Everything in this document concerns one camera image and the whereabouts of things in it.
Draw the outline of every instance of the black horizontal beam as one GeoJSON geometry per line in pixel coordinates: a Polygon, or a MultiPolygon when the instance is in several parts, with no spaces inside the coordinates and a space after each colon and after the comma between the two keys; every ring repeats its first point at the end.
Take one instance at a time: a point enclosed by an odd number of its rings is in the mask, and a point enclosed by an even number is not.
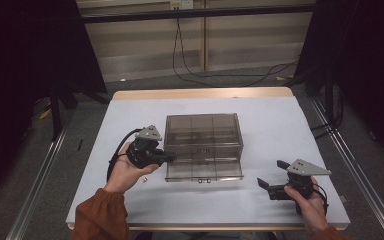
{"type": "Polygon", "coordinates": [[[199,18],[199,17],[221,17],[238,15],[260,15],[260,14],[279,14],[279,13],[301,13],[313,12],[315,4],[268,6],[268,7],[249,7],[249,8],[207,8],[193,10],[171,10],[143,13],[123,13],[123,14],[94,14],[83,15],[80,19],[73,19],[87,23],[107,23],[107,22],[128,22],[158,19],[177,19],[177,18],[199,18]]]}

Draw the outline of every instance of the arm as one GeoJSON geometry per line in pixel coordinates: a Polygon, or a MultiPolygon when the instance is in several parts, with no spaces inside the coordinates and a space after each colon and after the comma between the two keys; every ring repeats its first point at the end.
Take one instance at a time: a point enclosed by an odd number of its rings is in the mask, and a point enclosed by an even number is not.
{"type": "Polygon", "coordinates": [[[346,240],[348,239],[334,227],[329,226],[323,209],[323,200],[318,194],[313,193],[310,199],[305,199],[298,191],[290,186],[285,186],[285,192],[301,207],[305,228],[311,235],[310,240],[346,240]]]}
{"type": "Polygon", "coordinates": [[[124,155],[128,147],[129,143],[120,151],[105,187],[77,206],[72,239],[130,239],[124,193],[140,177],[154,172],[159,166],[152,164],[143,169],[136,168],[124,155]]]}

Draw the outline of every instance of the long sleeve shirt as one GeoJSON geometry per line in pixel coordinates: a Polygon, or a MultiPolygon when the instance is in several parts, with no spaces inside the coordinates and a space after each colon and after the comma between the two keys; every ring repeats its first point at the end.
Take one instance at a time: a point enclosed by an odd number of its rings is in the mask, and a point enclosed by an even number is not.
{"type": "MultiPolygon", "coordinates": [[[[130,240],[126,218],[124,195],[110,193],[100,188],[94,196],[77,206],[72,239],[130,240]]],[[[329,227],[310,238],[310,240],[346,239],[348,238],[334,227],[329,227]]]]}

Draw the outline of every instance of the black device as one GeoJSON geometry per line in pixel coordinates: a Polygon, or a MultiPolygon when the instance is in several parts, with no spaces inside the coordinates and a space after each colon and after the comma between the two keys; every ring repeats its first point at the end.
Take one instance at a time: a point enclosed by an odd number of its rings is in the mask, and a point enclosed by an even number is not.
{"type": "MultiPolygon", "coordinates": [[[[288,183],[292,188],[296,189],[305,199],[309,199],[313,192],[319,194],[323,200],[323,207],[325,214],[327,212],[327,195],[326,193],[321,194],[319,191],[314,189],[314,183],[311,180],[313,175],[330,175],[332,172],[321,167],[318,167],[312,163],[297,159],[292,164],[278,160],[277,166],[288,172],[288,183]]],[[[272,185],[270,186],[267,182],[257,178],[258,186],[267,190],[270,200],[293,200],[284,190],[285,185],[272,185]]],[[[295,208],[298,214],[301,215],[301,208],[297,202],[295,202],[295,208]]]]}
{"type": "Polygon", "coordinates": [[[124,137],[115,151],[110,161],[110,165],[108,166],[107,181],[117,162],[121,147],[124,145],[127,138],[134,133],[136,133],[135,140],[127,149],[126,156],[137,168],[142,169],[151,164],[158,164],[161,166],[164,162],[173,162],[176,160],[176,154],[174,152],[166,152],[162,149],[157,149],[157,146],[159,145],[158,141],[161,141],[162,138],[154,125],[143,129],[135,129],[124,137]]]}

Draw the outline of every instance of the floor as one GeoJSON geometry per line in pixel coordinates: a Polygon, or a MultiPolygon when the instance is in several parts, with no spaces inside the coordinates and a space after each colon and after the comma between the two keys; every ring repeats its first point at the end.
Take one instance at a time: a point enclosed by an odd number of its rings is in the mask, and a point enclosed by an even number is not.
{"type": "MultiPolygon", "coordinates": [[[[266,71],[267,69],[252,68],[221,71],[221,73],[261,74],[266,71]]],[[[284,80],[277,80],[276,76],[289,76],[293,71],[293,67],[287,68],[263,80],[262,77],[208,80],[183,75],[183,78],[195,81],[191,82],[173,75],[114,82],[107,84],[109,92],[107,96],[111,98],[110,96],[118,90],[208,87],[196,81],[204,81],[207,85],[215,86],[243,86],[254,82],[252,86],[280,86],[284,80]]],[[[306,96],[304,87],[298,85],[292,87],[292,90],[307,117],[309,126],[323,124],[315,110],[314,99],[306,96]]],[[[27,216],[25,227],[18,230],[17,239],[69,239],[71,237],[65,218],[107,108],[107,105],[94,102],[85,96],[77,95],[77,98],[79,106],[76,110],[65,110],[61,107],[66,133],[59,146],[58,154],[53,156],[54,161],[48,165],[49,174],[44,180],[43,187],[38,189],[37,201],[30,204],[34,211],[27,216]]],[[[40,110],[47,103],[48,100],[43,99],[32,110],[31,128],[27,131],[17,159],[13,161],[11,171],[0,182],[0,239],[9,236],[8,234],[13,230],[17,215],[23,209],[31,188],[35,186],[35,180],[44,164],[44,159],[49,158],[47,154],[52,147],[50,141],[52,119],[50,116],[39,119],[40,110]]],[[[355,158],[351,167],[361,167],[381,202],[384,203],[384,146],[374,140],[370,128],[360,119],[346,99],[343,122],[338,130],[355,158]]],[[[314,135],[318,136],[325,131],[326,129],[320,128],[314,131],[314,135]]],[[[370,201],[366,200],[361,185],[355,180],[356,177],[349,170],[349,165],[343,160],[332,137],[327,134],[317,138],[316,142],[327,167],[336,173],[331,176],[332,182],[339,195],[343,196],[344,206],[351,219],[351,224],[344,233],[350,239],[384,239],[384,227],[379,222],[381,217],[374,213],[374,207],[370,201]]],[[[308,237],[303,231],[285,232],[284,236],[286,239],[307,239],[308,237]]]]}

